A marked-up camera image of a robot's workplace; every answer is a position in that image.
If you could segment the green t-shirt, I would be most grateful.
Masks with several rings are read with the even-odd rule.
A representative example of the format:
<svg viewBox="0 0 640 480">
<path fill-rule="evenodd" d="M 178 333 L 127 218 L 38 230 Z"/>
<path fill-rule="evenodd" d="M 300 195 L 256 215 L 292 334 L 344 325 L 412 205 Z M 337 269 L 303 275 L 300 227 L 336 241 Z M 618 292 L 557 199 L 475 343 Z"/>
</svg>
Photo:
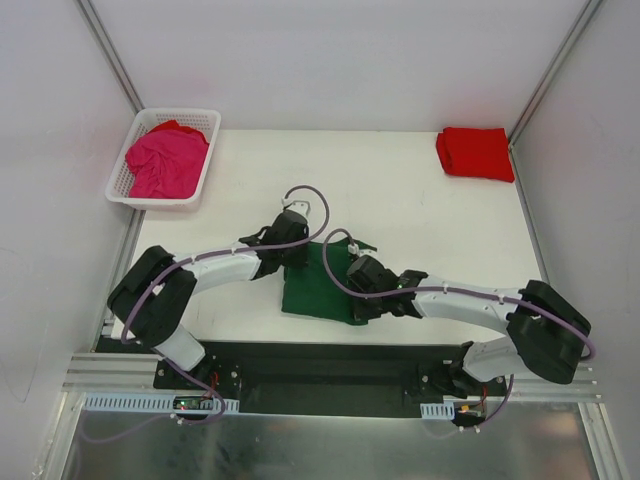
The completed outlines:
<svg viewBox="0 0 640 480">
<path fill-rule="evenodd" d="M 354 316 L 356 298 L 343 292 L 325 271 L 322 244 L 310 242 L 307 265 L 301 269 L 284 269 L 281 311 L 284 314 L 332 320 L 364 326 L 367 320 Z"/>
</svg>

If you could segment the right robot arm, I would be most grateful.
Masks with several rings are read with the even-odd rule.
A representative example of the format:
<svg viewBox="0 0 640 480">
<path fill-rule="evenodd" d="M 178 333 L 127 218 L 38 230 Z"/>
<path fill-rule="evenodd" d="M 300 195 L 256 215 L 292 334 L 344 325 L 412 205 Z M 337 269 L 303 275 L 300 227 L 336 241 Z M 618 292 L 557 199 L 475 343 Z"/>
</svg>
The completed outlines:
<svg viewBox="0 0 640 480">
<path fill-rule="evenodd" d="M 461 344 L 450 364 L 429 373 L 444 394 L 465 398 L 499 377 L 526 372 L 568 385 L 593 352 L 589 321 L 539 280 L 522 289 L 481 288 L 417 270 L 397 275 L 370 255 L 355 259 L 346 277 L 358 320 L 441 318 L 499 333 L 495 340 Z"/>
</svg>

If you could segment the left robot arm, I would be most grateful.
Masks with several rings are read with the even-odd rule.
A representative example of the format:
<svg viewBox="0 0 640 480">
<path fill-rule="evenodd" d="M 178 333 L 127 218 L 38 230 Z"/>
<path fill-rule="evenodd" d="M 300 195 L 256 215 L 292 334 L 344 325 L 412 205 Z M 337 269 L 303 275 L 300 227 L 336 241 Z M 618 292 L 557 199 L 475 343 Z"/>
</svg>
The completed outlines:
<svg viewBox="0 0 640 480">
<path fill-rule="evenodd" d="M 177 377 L 192 389 L 205 386 L 212 366 L 205 347 L 181 325 L 191 297 L 233 282 L 254 281 L 281 267 L 307 264 L 309 204 L 295 201 L 258 233 L 240 238 L 221 255 L 178 259 L 164 248 L 144 251 L 110 293 L 107 306 L 129 327 L 134 340 L 177 366 Z"/>
</svg>

